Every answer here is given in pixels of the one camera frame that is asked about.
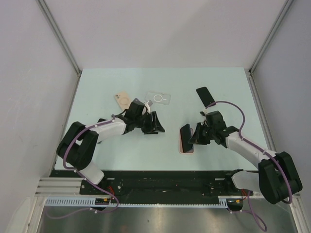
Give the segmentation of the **black phone near left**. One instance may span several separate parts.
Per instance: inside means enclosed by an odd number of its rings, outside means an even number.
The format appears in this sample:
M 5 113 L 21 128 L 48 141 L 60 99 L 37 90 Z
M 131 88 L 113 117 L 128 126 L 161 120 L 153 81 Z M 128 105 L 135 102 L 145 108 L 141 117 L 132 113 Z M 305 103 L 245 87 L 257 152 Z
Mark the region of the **black phone near left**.
M 107 120 L 103 119 L 103 118 L 100 118 L 97 122 L 100 123 L 100 122 L 104 122 L 104 121 L 107 121 Z

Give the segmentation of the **beige magsafe phone case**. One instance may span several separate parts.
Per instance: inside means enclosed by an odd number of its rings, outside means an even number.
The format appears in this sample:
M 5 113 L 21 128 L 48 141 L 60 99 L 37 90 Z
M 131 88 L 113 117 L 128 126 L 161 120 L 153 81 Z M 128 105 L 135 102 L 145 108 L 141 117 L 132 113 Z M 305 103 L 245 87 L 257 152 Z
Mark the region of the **beige magsafe phone case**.
M 130 96 L 128 95 L 127 92 L 122 91 L 119 92 L 117 94 L 114 95 L 114 98 L 117 102 L 117 104 L 119 105 L 119 107 L 124 111 L 125 109 L 128 109 L 132 99 L 130 98 Z

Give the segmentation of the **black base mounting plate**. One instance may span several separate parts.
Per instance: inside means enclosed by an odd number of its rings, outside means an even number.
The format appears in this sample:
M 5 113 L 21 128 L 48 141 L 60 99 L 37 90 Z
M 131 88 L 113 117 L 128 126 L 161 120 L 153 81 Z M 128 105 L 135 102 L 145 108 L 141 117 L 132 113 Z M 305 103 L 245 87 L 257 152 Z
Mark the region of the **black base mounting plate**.
M 112 191 L 121 204 L 200 205 L 218 204 L 220 196 L 241 196 L 247 189 L 236 188 L 231 170 L 219 171 L 106 171 L 96 189 L 79 183 L 81 195 L 103 195 Z

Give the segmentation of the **left aluminium corner post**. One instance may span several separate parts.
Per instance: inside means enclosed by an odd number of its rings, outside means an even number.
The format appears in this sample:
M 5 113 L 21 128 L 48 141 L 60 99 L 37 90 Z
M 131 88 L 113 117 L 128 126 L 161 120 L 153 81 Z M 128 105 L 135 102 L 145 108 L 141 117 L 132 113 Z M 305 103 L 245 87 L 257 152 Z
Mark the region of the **left aluminium corner post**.
M 49 24 L 56 40 L 58 41 L 63 53 L 67 57 L 71 67 L 75 71 L 78 78 L 80 78 L 82 71 L 79 68 L 79 65 L 78 65 L 78 63 L 77 63 L 77 61 L 76 61 L 68 43 L 67 43 L 63 33 L 61 32 L 61 29 L 58 26 L 58 23 L 56 22 L 48 4 L 46 3 L 45 0 L 36 0 L 36 3 L 38 5 L 38 7 L 40 8 L 43 16 L 45 17 L 47 23 Z

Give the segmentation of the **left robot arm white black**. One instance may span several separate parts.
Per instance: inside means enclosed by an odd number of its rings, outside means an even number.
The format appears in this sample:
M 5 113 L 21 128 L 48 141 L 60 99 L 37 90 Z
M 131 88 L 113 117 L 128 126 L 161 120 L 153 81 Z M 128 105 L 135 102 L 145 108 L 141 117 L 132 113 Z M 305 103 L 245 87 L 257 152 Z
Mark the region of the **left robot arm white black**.
M 92 161 L 97 144 L 116 135 L 124 135 L 135 128 L 144 134 L 164 133 L 156 111 L 148 103 L 134 99 L 120 114 L 110 120 L 100 120 L 86 126 L 79 121 L 71 124 L 57 147 L 56 154 L 63 159 L 63 167 L 78 173 L 91 182 L 90 188 L 97 194 L 107 190 L 104 172 Z

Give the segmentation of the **aluminium corner post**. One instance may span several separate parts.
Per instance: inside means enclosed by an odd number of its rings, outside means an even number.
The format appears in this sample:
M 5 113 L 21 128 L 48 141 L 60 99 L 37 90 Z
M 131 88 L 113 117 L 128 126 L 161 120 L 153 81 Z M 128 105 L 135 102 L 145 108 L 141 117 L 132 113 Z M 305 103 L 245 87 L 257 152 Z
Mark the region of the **aluminium corner post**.
M 268 47 L 272 43 L 274 37 L 276 36 L 282 22 L 284 21 L 285 17 L 289 13 L 292 5 L 295 3 L 295 0 L 286 0 L 278 13 L 271 29 L 268 32 L 268 35 L 266 36 L 260 50 L 258 51 L 254 61 L 252 62 L 250 68 L 248 69 L 248 72 L 250 75 L 253 75 L 254 71 L 256 70 L 257 66 L 259 65 L 260 61 L 262 60 L 265 52 L 267 51 Z
M 40 8 L 43 16 L 45 17 L 47 23 L 49 24 L 56 40 L 58 41 L 63 53 L 67 57 L 71 67 L 75 71 L 78 78 L 80 78 L 82 71 L 79 68 L 79 65 L 78 65 L 78 63 L 77 63 L 77 61 L 76 61 L 68 43 L 67 43 L 63 33 L 61 32 L 61 29 L 58 26 L 58 23 L 56 22 L 48 4 L 46 3 L 45 0 L 36 0 L 36 3 L 38 5 L 38 7 Z

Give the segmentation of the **pink phone case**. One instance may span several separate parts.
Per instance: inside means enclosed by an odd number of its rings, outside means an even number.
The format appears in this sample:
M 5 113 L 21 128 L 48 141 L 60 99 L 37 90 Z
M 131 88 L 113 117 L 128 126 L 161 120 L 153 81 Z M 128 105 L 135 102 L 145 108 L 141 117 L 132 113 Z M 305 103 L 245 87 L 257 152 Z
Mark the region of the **pink phone case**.
M 179 153 L 180 154 L 193 154 L 194 153 L 194 150 L 193 150 L 193 152 L 191 152 L 191 153 L 183 153 L 182 152 L 182 149 L 181 149 L 181 137 L 180 137 L 180 129 L 179 129 Z

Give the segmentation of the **right aluminium corner post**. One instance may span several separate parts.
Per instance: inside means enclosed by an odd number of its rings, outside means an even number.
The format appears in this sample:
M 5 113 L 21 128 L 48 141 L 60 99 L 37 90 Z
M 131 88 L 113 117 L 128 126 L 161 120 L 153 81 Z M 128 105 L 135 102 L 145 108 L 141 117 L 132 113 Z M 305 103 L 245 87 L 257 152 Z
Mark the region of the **right aluminium corner post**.
M 248 72 L 250 75 L 253 75 L 254 71 L 256 70 L 257 66 L 259 65 L 260 61 L 262 60 L 265 52 L 267 51 L 268 47 L 272 43 L 274 37 L 276 36 L 282 22 L 284 21 L 285 17 L 289 13 L 292 5 L 295 3 L 295 0 L 286 0 L 278 13 L 271 29 L 268 32 L 268 35 L 266 36 L 260 50 L 258 51 L 254 61 L 252 62 L 250 68 L 248 69 Z

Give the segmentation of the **black phone far right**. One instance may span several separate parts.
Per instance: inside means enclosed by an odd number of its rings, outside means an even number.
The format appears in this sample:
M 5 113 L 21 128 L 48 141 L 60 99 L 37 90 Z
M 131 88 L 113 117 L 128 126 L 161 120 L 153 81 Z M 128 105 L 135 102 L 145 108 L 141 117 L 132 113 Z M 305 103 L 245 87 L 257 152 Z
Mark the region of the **black phone far right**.
M 216 104 L 214 98 L 212 97 L 207 87 L 204 86 L 197 88 L 196 92 L 205 107 L 214 106 Z

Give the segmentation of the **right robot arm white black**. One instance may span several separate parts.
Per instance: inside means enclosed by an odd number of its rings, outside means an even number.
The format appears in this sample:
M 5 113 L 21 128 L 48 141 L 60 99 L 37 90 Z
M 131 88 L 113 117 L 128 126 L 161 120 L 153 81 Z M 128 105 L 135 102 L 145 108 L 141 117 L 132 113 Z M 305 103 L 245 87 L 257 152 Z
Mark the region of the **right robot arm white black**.
M 303 188 L 294 161 L 290 154 L 277 153 L 261 148 L 258 144 L 240 135 L 239 129 L 227 126 L 222 114 L 214 111 L 205 115 L 205 121 L 197 123 L 188 143 L 207 145 L 211 141 L 241 155 L 258 170 L 256 173 L 237 169 L 224 182 L 230 195 L 241 189 L 260 192 L 271 204 L 289 200 Z

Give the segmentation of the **clear magsafe phone case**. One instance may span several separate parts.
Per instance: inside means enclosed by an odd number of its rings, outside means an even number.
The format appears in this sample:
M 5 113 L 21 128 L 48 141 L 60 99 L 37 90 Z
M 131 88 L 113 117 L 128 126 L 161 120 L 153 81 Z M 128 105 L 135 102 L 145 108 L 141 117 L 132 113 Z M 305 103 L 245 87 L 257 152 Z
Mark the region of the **clear magsafe phone case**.
M 145 95 L 146 101 L 151 101 L 153 104 L 169 105 L 171 101 L 171 95 L 166 93 L 149 91 Z

